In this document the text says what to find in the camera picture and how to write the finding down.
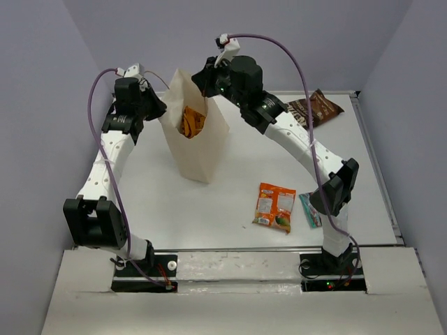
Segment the brown Kettle chips bag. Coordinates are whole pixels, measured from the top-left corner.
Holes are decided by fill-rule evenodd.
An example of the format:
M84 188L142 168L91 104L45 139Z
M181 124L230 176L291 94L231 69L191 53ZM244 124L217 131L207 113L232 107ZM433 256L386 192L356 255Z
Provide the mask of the brown Kettle chips bag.
M344 112L336 103L329 100L324 93L317 89L309 97L312 109L312 124L316 128ZM286 103L287 111L290 112L296 123L305 130L309 129L309 112L307 99L301 98Z

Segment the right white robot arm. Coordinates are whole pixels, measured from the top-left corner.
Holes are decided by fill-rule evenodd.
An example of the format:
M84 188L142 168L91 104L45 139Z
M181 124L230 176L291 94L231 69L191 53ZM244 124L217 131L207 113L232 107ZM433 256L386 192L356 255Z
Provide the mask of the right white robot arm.
M204 97L222 96L237 106L246 123L283 147L314 178L317 188L309 199L323 226L321 264L328 273L340 272L353 251L347 215L358 162L344 160L311 137L286 104L264 90L263 70L251 57L210 57L191 79Z

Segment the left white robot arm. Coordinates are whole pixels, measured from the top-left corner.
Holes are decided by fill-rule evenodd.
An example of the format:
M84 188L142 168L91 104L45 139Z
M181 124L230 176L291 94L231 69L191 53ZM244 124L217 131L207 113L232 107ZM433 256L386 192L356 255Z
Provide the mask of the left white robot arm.
M161 117L166 105L141 75L115 81L115 99L101 131L92 134L98 153L89 176L75 198L65 200L63 213L77 246L110 251L138 275L154 269L154 247L130 232L123 202L116 193L124 166L145 121Z

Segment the orange Kettle chips bag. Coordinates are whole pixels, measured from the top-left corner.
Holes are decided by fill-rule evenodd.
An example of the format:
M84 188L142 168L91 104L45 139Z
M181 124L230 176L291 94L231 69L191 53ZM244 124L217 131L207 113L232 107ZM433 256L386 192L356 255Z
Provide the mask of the orange Kettle chips bag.
M180 126L180 133L186 138L197 136L205 125L206 116L186 106L184 108Z

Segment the orange candy bag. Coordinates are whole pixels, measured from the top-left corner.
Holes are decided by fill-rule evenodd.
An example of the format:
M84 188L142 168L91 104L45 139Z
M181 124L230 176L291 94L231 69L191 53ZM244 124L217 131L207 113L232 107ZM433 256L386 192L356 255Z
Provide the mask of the orange candy bag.
M253 224L291 232L296 190L260 183Z

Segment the cream paper bag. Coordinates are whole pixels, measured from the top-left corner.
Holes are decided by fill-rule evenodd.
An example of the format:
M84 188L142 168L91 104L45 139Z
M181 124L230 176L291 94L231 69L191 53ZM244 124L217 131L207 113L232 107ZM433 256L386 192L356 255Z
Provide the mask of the cream paper bag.
M169 150L182 177L209 184L223 155L229 125L217 103L202 96L190 73L178 68L168 86L162 98L167 109L159 121ZM191 139L181 134L186 107L205 117L203 129Z

